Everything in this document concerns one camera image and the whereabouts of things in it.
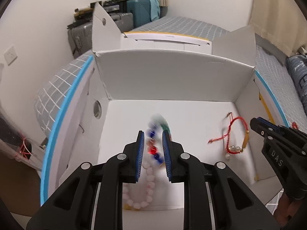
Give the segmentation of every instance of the silver screw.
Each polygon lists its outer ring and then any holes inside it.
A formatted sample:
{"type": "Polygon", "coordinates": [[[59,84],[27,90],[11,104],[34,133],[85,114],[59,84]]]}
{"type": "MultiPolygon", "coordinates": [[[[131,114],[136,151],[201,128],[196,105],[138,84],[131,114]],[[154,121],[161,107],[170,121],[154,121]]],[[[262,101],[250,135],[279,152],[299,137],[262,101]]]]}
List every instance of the silver screw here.
{"type": "Polygon", "coordinates": [[[180,155],[180,157],[181,157],[182,159],[189,159],[189,158],[190,158],[190,155],[189,155],[188,153],[182,153],[182,154],[180,155]]]}
{"type": "Polygon", "coordinates": [[[118,154],[118,155],[117,155],[117,159],[118,159],[118,160],[125,160],[126,157],[127,157],[127,156],[126,156],[126,154],[124,154],[124,153],[118,154]]]}
{"type": "Polygon", "coordinates": [[[81,165],[81,169],[83,169],[83,170],[87,170],[87,169],[89,169],[90,168],[90,163],[83,163],[82,165],[81,165]]]}
{"type": "Polygon", "coordinates": [[[224,163],[222,163],[222,162],[217,163],[216,166],[217,166],[219,169],[221,169],[221,170],[223,170],[223,169],[226,168],[226,164],[224,164],[224,163]]]}

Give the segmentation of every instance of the blue bead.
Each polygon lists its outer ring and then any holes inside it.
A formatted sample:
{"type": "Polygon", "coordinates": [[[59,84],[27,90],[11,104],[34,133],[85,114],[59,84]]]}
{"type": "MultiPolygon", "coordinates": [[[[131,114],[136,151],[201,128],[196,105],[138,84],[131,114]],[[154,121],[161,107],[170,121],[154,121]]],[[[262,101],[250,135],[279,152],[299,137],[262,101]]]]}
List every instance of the blue bead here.
{"type": "Polygon", "coordinates": [[[156,154],[154,154],[154,158],[155,158],[156,160],[159,160],[159,159],[160,159],[160,155],[159,155],[158,153],[156,153],[156,154]]]}
{"type": "Polygon", "coordinates": [[[150,129],[147,134],[151,138],[154,138],[156,136],[156,132],[153,129],[150,129]]]}
{"type": "Polygon", "coordinates": [[[160,155],[159,155],[158,153],[156,153],[156,154],[154,155],[154,158],[158,161],[159,164],[164,163],[163,159],[160,158],[160,155]]]}

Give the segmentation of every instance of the white wall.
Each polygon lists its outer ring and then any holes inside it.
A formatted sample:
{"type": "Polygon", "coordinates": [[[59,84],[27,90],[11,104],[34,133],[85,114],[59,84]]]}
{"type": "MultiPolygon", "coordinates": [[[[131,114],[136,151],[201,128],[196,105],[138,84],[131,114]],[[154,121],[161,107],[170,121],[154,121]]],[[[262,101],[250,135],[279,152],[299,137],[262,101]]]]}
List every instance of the white wall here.
{"type": "Polygon", "coordinates": [[[169,0],[168,15],[185,16],[233,31],[247,25],[253,0],[169,0]]]}
{"type": "Polygon", "coordinates": [[[26,136],[44,139],[34,114],[36,92],[72,59],[66,26],[74,9],[97,0],[12,0],[0,19],[0,105],[26,136]],[[18,58],[10,65],[4,52],[14,44],[18,58]]]}

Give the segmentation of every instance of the cardboard box flap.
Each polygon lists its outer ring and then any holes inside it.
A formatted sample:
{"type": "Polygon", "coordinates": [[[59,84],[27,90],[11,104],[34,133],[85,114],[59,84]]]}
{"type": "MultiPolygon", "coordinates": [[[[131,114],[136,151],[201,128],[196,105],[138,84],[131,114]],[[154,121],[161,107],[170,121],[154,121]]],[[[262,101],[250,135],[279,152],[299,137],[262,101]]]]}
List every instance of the cardboard box flap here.
{"type": "Polygon", "coordinates": [[[122,37],[123,35],[113,19],[99,3],[96,3],[92,29],[93,52],[120,49],[122,37]]]}
{"type": "Polygon", "coordinates": [[[209,54],[118,50],[96,59],[113,99],[235,101],[253,67],[209,54]]]}
{"type": "Polygon", "coordinates": [[[212,41],[212,54],[256,66],[255,32],[251,26],[239,28],[212,41]]]}

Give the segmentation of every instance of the gray pillow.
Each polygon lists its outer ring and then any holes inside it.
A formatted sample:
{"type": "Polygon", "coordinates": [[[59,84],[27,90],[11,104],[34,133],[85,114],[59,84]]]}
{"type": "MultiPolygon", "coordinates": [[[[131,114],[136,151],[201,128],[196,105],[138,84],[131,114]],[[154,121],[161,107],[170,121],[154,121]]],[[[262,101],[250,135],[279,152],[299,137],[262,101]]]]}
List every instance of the gray pillow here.
{"type": "Polygon", "coordinates": [[[303,104],[305,114],[307,115],[307,57],[304,55],[295,55],[287,58],[286,67],[293,79],[296,91],[303,104]]]}

